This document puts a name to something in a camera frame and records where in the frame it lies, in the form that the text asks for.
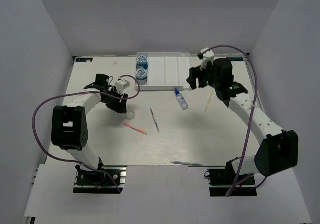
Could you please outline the clear tape roll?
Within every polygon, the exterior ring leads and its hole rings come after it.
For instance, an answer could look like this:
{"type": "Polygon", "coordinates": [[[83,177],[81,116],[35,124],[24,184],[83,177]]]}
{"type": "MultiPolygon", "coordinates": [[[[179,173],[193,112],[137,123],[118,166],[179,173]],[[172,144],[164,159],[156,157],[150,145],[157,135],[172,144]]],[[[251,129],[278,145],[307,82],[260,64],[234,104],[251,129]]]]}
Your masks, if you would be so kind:
{"type": "Polygon", "coordinates": [[[134,111],[128,111],[127,114],[126,114],[126,118],[129,119],[129,120],[132,120],[136,117],[136,114],[134,111]]]}

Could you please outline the orange pen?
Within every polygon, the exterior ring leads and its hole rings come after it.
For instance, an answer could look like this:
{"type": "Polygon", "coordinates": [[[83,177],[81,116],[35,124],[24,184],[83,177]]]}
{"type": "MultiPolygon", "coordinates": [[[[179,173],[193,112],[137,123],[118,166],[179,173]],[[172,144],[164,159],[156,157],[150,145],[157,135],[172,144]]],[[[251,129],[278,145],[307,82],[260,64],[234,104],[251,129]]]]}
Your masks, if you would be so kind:
{"type": "Polygon", "coordinates": [[[131,125],[131,124],[129,124],[129,123],[124,123],[124,125],[125,125],[126,127],[128,127],[128,128],[131,128],[131,129],[137,131],[137,132],[140,132],[140,133],[142,133],[142,134],[144,134],[144,135],[147,135],[147,134],[148,134],[146,131],[144,131],[144,130],[142,130],[142,129],[140,129],[140,128],[137,128],[137,127],[135,127],[135,126],[133,126],[133,125],[131,125]]]}

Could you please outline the yellow pen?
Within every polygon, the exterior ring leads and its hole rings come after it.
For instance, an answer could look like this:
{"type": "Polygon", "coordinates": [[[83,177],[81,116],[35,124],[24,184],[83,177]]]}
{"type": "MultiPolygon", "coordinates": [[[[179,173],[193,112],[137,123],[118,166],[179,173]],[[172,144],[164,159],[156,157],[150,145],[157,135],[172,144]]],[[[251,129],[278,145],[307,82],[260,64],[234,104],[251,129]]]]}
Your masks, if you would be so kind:
{"type": "Polygon", "coordinates": [[[206,103],[204,112],[207,112],[207,110],[208,110],[208,108],[209,108],[209,105],[210,105],[210,102],[211,102],[213,93],[214,93],[214,92],[212,91],[212,92],[210,93],[210,95],[209,95],[209,98],[208,98],[208,101],[207,101],[207,103],[206,103]]]}

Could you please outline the blue cap spray bottle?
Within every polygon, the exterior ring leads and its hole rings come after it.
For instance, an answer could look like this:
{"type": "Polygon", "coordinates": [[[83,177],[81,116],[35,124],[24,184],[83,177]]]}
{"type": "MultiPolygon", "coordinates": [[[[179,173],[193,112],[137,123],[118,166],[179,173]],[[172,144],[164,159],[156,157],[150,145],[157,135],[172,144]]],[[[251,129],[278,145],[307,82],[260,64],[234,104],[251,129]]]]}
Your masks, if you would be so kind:
{"type": "Polygon", "coordinates": [[[174,92],[175,92],[176,99],[179,102],[181,108],[183,110],[188,109],[189,105],[187,104],[187,102],[184,99],[183,95],[177,89],[175,89],[174,92]]]}

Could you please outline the blue tape tub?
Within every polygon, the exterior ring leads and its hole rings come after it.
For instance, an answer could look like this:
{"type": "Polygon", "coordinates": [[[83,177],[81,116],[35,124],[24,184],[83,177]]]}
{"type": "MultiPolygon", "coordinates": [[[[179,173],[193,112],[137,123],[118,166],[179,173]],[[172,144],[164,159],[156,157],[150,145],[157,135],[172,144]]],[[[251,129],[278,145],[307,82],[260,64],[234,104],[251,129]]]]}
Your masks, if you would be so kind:
{"type": "Polygon", "coordinates": [[[148,58],[145,55],[139,55],[136,58],[138,68],[148,69],[148,58]]]}
{"type": "Polygon", "coordinates": [[[144,68],[138,68],[136,70],[136,79],[140,85],[144,85],[148,82],[148,71],[144,68]]]}

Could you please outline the grey purple pen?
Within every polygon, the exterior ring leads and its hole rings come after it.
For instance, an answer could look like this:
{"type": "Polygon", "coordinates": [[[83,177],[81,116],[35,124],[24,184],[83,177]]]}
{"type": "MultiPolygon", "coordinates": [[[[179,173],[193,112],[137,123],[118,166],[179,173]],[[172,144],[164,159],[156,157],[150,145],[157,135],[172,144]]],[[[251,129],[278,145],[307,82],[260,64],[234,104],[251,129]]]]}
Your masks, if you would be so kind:
{"type": "Polygon", "coordinates": [[[150,107],[150,112],[151,112],[151,116],[152,116],[152,118],[153,118],[155,127],[156,127],[156,129],[157,129],[157,132],[159,133],[159,132],[160,132],[160,129],[159,129],[159,126],[158,126],[158,122],[157,122],[157,120],[156,120],[155,114],[154,114],[154,112],[153,112],[153,110],[152,110],[151,107],[150,107]]]}

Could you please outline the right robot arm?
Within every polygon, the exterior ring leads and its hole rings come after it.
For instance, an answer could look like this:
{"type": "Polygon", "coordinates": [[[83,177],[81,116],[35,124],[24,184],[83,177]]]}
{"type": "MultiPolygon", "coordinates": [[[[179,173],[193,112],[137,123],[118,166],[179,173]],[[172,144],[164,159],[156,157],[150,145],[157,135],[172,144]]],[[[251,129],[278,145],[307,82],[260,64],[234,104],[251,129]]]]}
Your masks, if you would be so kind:
{"type": "Polygon", "coordinates": [[[259,149],[253,156],[228,161],[226,179],[236,184],[245,174],[260,173],[265,177],[298,164],[299,137],[273,122],[259,107],[254,107],[248,90],[234,80],[233,65],[227,58],[204,62],[192,67],[187,82],[192,89],[212,87],[218,99],[235,112],[250,128],[259,149]]]}

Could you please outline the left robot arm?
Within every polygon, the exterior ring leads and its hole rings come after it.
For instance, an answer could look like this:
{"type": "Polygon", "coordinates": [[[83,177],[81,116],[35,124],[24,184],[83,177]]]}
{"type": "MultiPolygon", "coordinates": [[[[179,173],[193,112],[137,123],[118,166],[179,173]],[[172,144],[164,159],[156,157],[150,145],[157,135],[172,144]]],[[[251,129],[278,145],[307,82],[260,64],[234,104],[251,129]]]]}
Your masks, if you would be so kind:
{"type": "Polygon", "coordinates": [[[105,74],[97,74],[95,78],[95,82],[84,87],[84,94],[65,106],[53,109],[51,141],[77,161],[90,166],[88,177],[99,184],[105,180],[106,172],[99,167],[101,160],[88,144],[87,114],[99,103],[104,103],[114,112],[125,114],[129,95],[124,90],[130,82],[118,78],[110,84],[110,77],[105,74]]]}

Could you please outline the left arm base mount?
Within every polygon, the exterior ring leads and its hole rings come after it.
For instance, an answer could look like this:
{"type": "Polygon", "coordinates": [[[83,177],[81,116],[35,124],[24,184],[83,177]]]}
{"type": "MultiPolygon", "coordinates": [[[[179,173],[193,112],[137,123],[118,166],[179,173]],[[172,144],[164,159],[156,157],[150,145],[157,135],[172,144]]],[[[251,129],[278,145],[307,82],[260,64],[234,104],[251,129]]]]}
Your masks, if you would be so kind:
{"type": "Polygon", "coordinates": [[[118,188],[122,191],[127,176],[127,166],[106,166],[99,164],[99,169],[108,172],[112,179],[105,173],[97,172],[85,168],[79,164],[75,166],[77,172],[75,176],[73,193],[78,194],[120,194],[118,188]]]}

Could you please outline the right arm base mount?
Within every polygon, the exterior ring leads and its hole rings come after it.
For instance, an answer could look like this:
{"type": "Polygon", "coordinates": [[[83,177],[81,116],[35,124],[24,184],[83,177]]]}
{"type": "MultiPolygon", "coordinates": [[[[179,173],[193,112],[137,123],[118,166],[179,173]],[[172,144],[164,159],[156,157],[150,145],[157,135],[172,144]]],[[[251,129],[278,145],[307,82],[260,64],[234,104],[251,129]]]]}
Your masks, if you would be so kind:
{"type": "MultiPolygon", "coordinates": [[[[209,194],[211,197],[224,197],[228,189],[233,184],[231,179],[225,170],[225,168],[208,169],[204,173],[204,177],[209,180],[209,194]]],[[[237,185],[231,197],[249,197],[257,196],[257,191],[254,188],[256,181],[254,177],[250,177],[243,184],[237,185]]]]}

